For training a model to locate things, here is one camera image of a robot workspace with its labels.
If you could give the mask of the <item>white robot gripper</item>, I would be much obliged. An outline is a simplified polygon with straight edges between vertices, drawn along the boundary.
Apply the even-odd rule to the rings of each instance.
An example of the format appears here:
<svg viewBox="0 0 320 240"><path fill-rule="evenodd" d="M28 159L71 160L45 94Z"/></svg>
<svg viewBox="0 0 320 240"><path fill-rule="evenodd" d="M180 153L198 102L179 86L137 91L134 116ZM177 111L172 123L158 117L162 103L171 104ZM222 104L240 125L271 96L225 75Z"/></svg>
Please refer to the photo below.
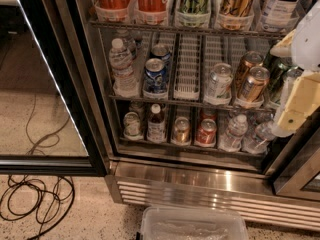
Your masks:
<svg viewBox="0 0 320 240"><path fill-rule="evenodd" d="M296 131L320 106L320 1L281 41L270 49L276 57L292 57L307 70L293 84L278 125L284 131Z"/></svg>

